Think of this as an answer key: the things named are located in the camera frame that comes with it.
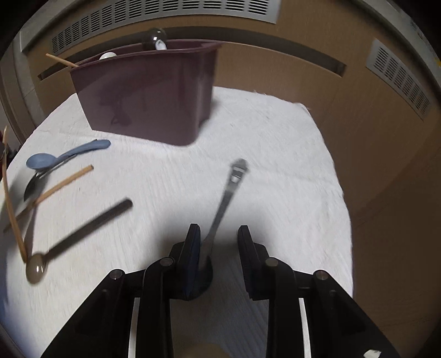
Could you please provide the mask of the brown spoon black handle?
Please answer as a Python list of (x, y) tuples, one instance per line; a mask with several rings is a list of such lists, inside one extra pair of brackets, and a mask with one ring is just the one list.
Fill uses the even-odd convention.
[(85, 239), (107, 223), (123, 215), (132, 207), (132, 200), (125, 198), (108, 208), (106, 211), (100, 213), (98, 216), (95, 216), (77, 230), (71, 232), (71, 234), (52, 246), (47, 252), (36, 252), (35, 254), (32, 254), (25, 265), (27, 281), (32, 285), (39, 283), (43, 279), (46, 267), (50, 261), (61, 256), (65, 251), (82, 241), (82, 239)]

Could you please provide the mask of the blue plastic spoon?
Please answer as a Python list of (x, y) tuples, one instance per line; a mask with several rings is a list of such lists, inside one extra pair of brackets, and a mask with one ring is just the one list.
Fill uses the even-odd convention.
[(79, 145), (76, 148), (73, 148), (58, 157), (55, 157), (52, 154), (48, 153), (37, 153), (30, 156), (26, 161), (26, 166), (30, 169), (33, 169), (37, 172), (42, 172), (47, 169), (51, 169), (58, 164), (62, 163), (64, 160), (69, 159), (77, 154), (84, 154), (89, 151), (106, 149), (111, 145), (111, 142), (108, 139), (96, 139), (94, 141), (85, 143), (83, 145)]

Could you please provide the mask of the small white round spoon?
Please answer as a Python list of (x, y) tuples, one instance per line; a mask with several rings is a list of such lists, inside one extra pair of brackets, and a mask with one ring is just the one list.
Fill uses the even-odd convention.
[(103, 55), (101, 55), (101, 56), (100, 56), (100, 60), (105, 60), (105, 59), (113, 58), (113, 57), (116, 57), (116, 56), (117, 56), (116, 53), (110, 51), (110, 52), (106, 52), (106, 53), (104, 53)]

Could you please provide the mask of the white plastic spoon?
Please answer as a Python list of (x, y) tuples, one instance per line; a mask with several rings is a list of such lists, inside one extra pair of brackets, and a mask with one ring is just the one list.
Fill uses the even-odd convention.
[(163, 51), (163, 50), (167, 50), (167, 45), (164, 41), (162, 40), (158, 40), (155, 42), (155, 49), (157, 51)]

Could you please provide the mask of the black shovel-shaped spoon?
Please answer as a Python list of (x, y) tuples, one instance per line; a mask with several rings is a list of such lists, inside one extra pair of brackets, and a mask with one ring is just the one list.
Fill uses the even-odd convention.
[(71, 157), (68, 157), (66, 160), (63, 160), (61, 163), (55, 165), (54, 167), (51, 167), (50, 169), (46, 169), (45, 171), (43, 171), (41, 173), (35, 173), (25, 188), (25, 191), (23, 194), (23, 201), (26, 202), (29, 198), (31, 198), (33, 196), (34, 192), (37, 190), (38, 186), (40, 185), (40, 183), (42, 182), (42, 180), (46, 176), (48, 176), (54, 170), (60, 168), (62, 165), (66, 164), (67, 162), (69, 162), (70, 160), (72, 160), (75, 157), (77, 157), (76, 154), (74, 154)]

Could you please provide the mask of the white textured table cloth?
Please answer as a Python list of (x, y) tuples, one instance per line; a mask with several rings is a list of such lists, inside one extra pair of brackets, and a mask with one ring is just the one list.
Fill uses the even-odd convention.
[(39, 357), (110, 270), (133, 272), (165, 256), (192, 223), (207, 234), (231, 164), (248, 172), (217, 231), (209, 291), (172, 303), (175, 352), (200, 342), (233, 357), (263, 357), (268, 305), (244, 287), (236, 233), (293, 269), (324, 269), (354, 288), (351, 222), (333, 159), (310, 110), (272, 96), (217, 87), (197, 140), (178, 147), (109, 134), (109, 148), (56, 169), (47, 186), (92, 172), (45, 199), (20, 222), (28, 251), (44, 252), (129, 198), (131, 210), (51, 260), (31, 285), (14, 235), (1, 232), (1, 325), (26, 357)]

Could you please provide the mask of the maroon plastic utensil bin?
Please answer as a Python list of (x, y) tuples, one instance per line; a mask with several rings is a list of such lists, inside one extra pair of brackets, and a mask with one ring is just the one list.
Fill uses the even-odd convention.
[(217, 51), (211, 40), (170, 40), (165, 50), (142, 44), (82, 61), (70, 76), (95, 131), (170, 145), (193, 143), (211, 114)]

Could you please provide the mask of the small grey vent grille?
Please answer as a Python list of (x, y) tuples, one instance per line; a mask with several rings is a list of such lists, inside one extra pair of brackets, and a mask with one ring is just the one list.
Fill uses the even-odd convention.
[(373, 40), (365, 65), (393, 88), (420, 119), (427, 116), (431, 108), (430, 96), (408, 67), (380, 40)]

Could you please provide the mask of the long grey vent grille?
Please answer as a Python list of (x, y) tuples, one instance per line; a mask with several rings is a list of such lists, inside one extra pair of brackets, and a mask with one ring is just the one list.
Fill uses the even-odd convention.
[(275, 24), (280, 0), (118, 0), (106, 1), (51, 39), (54, 55), (98, 34), (137, 22), (183, 16), (227, 16)]

